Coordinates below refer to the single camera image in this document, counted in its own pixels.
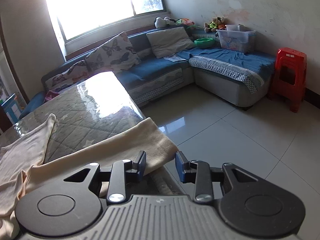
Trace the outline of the cream beige garment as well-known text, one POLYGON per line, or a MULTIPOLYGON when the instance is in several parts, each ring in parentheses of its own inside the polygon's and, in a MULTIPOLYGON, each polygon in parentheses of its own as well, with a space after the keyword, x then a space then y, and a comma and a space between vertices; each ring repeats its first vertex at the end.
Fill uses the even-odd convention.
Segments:
POLYGON ((14 239, 19 232, 14 213, 17 202, 54 179, 89 163, 107 167, 118 160, 133 159, 139 151, 147 154, 144 173, 149 174, 174 159, 178 150, 147 118, 122 133, 44 163, 55 120, 56 116, 50 114, 43 124, 1 148, 1 239, 14 239))

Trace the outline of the purple cloth on sofa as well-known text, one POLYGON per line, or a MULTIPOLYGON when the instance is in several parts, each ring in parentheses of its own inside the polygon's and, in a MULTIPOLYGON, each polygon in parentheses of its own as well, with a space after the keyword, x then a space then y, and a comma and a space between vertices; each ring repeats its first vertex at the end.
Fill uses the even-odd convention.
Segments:
POLYGON ((52 91, 52 90, 49 90, 44 97, 44 102, 48 102, 59 95, 60 95, 59 93, 52 91))

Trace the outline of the blue corner sofa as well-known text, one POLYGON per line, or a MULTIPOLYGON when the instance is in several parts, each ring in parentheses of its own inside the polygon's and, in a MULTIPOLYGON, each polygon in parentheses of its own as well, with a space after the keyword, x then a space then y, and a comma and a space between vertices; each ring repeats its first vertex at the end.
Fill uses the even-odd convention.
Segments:
MULTIPOLYGON (((179 25, 187 32, 190 39, 190 29, 179 25)), ((128 70, 114 73, 137 105, 143 105, 165 93, 179 89, 190 83, 196 83, 202 88, 216 94, 222 99, 238 106, 250 107, 268 93, 272 74, 264 79, 259 74, 242 67, 235 66, 215 59, 195 56, 189 60, 176 54, 158 59, 152 52, 147 33, 127 35, 141 63, 128 70)), ((22 115, 27 115, 44 103, 48 90, 45 82, 56 74, 60 74, 78 61, 84 60, 96 48, 67 61, 61 67, 42 77, 44 90, 36 94, 26 106, 22 115)), ((107 71, 104 68, 91 70, 88 66, 89 77, 107 71)))

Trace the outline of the small butterfly print cushion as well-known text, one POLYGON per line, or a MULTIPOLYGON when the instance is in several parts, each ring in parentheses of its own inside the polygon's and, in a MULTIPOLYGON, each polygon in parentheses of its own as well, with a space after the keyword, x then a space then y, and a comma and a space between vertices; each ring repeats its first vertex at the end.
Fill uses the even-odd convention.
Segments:
POLYGON ((89 71, 84 60, 78 61, 67 70, 49 78, 45 84, 47 90, 60 92, 89 77, 89 71))

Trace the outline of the large butterfly print cushion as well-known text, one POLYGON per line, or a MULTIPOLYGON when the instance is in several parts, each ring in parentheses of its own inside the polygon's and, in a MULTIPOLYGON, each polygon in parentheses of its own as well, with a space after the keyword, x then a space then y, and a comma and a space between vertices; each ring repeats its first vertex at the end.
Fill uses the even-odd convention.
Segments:
POLYGON ((96 48, 86 56, 85 61, 91 70, 104 68, 114 73, 128 70, 141 63, 140 57, 125 32, 96 48))

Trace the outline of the blue towel on sofa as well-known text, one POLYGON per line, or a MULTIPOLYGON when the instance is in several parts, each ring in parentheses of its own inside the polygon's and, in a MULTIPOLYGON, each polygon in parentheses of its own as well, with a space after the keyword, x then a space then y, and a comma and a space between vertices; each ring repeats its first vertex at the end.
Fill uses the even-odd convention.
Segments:
POLYGON ((230 63, 238 67, 249 69, 267 79, 274 72, 276 57, 254 51, 252 53, 242 53, 222 48, 201 49, 193 48, 176 53, 177 56, 189 60, 195 56, 202 56, 209 59, 230 63))

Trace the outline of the red plastic stool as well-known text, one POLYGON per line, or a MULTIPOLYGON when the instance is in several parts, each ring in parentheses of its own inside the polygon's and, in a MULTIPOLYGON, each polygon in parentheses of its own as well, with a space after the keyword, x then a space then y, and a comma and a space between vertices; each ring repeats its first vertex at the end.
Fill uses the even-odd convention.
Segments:
POLYGON ((289 100, 290 111, 297 113, 303 101, 306 85, 307 55, 283 47, 278 49, 270 96, 281 95, 289 100))

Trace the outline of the blue white box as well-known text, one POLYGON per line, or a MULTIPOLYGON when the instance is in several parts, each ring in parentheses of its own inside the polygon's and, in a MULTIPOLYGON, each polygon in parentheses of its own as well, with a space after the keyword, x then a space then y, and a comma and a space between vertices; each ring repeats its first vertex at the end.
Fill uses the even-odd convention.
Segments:
POLYGON ((15 93, 9 96, 5 101, 1 99, 1 106, 12 124, 19 121, 23 110, 18 103, 17 95, 15 93))

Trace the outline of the green plastic basin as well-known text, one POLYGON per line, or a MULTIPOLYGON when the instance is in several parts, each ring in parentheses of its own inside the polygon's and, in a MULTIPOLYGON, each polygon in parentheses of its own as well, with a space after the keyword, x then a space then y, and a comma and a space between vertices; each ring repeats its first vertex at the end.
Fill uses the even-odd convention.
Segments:
POLYGON ((211 48, 215 45, 216 40, 211 37, 198 38, 194 41, 194 44, 197 48, 211 48))

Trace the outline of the grey plain cushion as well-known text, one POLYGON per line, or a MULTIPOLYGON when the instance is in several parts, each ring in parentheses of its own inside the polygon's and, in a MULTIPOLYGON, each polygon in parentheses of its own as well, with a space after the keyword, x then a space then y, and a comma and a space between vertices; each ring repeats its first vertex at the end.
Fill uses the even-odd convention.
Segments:
POLYGON ((195 47, 183 27, 154 31, 147 33, 146 36, 153 54, 158 59, 195 47))

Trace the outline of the clear plastic storage box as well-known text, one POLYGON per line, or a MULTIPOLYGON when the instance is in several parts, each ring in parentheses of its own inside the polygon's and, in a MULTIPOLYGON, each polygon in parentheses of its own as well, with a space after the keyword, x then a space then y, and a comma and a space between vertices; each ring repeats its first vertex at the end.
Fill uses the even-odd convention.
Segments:
POLYGON ((226 25, 226 30, 218 30, 220 47, 242 53, 254 51, 256 31, 242 25, 226 25))

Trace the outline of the brown plush toys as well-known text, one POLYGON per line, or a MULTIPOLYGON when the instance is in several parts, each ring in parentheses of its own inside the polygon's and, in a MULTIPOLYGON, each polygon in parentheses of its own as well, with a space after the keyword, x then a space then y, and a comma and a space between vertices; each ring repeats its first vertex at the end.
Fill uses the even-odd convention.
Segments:
POLYGON ((217 30, 226 30, 225 18, 213 18, 210 23, 204 24, 204 31, 206 33, 215 33, 217 30))

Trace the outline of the white plush toy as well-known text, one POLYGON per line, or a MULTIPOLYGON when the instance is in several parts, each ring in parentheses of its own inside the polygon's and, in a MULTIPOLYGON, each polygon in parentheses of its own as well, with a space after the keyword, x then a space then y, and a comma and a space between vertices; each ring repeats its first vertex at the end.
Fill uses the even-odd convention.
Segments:
POLYGON ((176 25, 176 21, 171 19, 168 16, 165 17, 165 18, 157 17, 155 19, 154 24, 155 24, 156 29, 162 29, 162 28, 166 28, 168 26, 176 25))

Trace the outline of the window with metal frame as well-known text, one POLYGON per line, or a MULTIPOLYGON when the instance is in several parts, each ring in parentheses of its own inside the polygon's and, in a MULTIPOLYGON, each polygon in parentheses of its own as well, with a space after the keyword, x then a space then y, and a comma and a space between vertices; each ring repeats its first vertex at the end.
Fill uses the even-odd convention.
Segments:
POLYGON ((165 10, 162 0, 47 0, 64 42, 112 23, 165 10))

